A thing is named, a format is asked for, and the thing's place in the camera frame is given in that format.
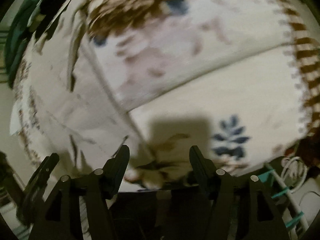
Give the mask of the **white printed shirt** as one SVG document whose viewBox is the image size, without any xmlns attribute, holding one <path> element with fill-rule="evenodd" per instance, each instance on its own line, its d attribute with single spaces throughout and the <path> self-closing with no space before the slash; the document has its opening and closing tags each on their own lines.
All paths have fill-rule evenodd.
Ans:
<svg viewBox="0 0 320 240">
<path fill-rule="evenodd" d="M 67 0 L 53 35 L 32 37 L 16 93 L 25 151 L 35 165 L 58 153 L 64 169 L 85 172 L 130 148 L 130 165 L 152 161 L 142 137 L 103 77 L 87 35 L 88 0 Z"/>
</svg>

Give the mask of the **black striped garment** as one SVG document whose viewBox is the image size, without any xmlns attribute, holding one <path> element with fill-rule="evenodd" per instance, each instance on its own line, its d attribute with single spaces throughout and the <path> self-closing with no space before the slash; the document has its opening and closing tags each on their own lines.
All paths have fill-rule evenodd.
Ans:
<svg viewBox="0 0 320 240">
<path fill-rule="evenodd" d="M 50 22 L 62 7 L 66 0 L 42 0 L 40 2 L 40 15 L 44 16 L 35 31 L 35 38 L 40 38 L 45 32 Z"/>
</svg>

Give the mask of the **floral bed sheet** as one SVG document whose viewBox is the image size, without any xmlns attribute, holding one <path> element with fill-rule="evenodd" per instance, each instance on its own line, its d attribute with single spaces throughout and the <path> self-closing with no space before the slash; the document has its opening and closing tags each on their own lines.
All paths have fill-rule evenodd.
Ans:
<svg viewBox="0 0 320 240">
<path fill-rule="evenodd" d="M 185 178 L 193 145 L 237 174 L 319 129 L 319 59 L 288 0 L 88 0 L 86 11 L 103 77 L 152 156 L 129 163 L 121 191 Z M 54 18 L 43 34 L 53 35 Z M 10 133 L 25 150 L 16 93 L 24 53 Z"/>
</svg>

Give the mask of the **dark green folded blanket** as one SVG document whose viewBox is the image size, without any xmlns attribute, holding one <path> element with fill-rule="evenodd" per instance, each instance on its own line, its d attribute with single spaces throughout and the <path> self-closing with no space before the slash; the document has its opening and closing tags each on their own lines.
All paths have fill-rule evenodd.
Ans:
<svg viewBox="0 0 320 240">
<path fill-rule="evenodd" d="M 20 65 L 25 46 L 28 44 L 31 33 L 28 30 L 28 21 L 40 0 L 25 0 L 16 14 L 8 33 L 4 47 L 4 65 L 8 78 L 8 86 L 12 89 Z"/>
</svg>

